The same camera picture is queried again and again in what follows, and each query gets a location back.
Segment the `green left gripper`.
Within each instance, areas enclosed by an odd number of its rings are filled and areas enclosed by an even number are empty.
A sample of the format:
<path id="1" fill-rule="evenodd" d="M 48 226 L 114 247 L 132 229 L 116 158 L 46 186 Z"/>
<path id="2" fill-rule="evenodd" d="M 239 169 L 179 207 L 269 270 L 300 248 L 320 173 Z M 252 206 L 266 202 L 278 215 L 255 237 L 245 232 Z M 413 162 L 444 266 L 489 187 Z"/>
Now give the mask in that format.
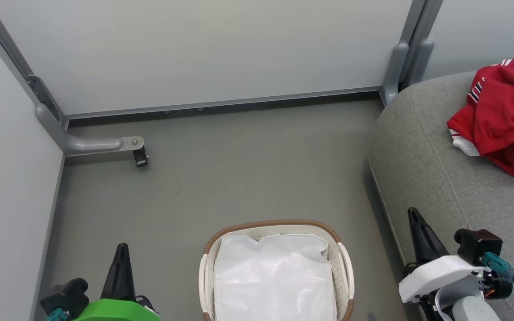
<path id="1" fill-rule="evenodd" d="M 118 244 L 100 295 L 76 318 L 76 321 L 159 321 L 160 316 L 136 302 L 130 250 Z"/>

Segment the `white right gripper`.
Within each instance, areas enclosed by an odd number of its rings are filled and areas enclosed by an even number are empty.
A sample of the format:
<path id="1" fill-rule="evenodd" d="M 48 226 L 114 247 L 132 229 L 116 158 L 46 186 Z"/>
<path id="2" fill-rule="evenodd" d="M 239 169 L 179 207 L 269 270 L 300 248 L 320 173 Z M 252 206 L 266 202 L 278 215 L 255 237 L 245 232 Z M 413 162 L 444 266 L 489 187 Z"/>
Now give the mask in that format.
<path id="1" fill-rule="evenodd" d="M 474 266 L 457 255 L 449 255 L 422 214 L 415 207 L 408 209 L 415 262 L 404 266 L 405 277 L 398 284 L 403 303 L 418 303 L 424 295 L 454 284 L 455 292 L 484 298 L 491 294 L 484 277 L 484 268 Z"/>

